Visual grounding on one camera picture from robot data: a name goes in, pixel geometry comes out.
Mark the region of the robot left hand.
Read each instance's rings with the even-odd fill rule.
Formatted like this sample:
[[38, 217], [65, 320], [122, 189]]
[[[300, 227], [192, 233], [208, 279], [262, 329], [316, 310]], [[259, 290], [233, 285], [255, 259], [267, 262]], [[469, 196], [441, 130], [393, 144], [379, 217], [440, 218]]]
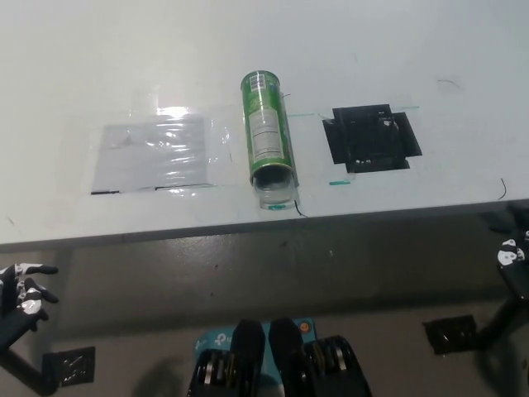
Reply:
[[1, 269], [1, 353], [27, 332], [36, 332], [37, 323], [49, 315], [43, 303], [56, 304], [59, 299], [31, 275], [55, 275], [56, 266], [16, 263]]

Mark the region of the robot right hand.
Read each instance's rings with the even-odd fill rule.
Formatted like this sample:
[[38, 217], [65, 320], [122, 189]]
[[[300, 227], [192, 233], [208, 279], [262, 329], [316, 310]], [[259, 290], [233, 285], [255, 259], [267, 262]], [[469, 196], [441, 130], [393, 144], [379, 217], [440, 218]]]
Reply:
[[497, 263], [503, 281], [521, 301], [528, 301], [528, 208], [508, 204], [512, 222], [497, 221], [492, 232], [507, 237], [497, 250]]

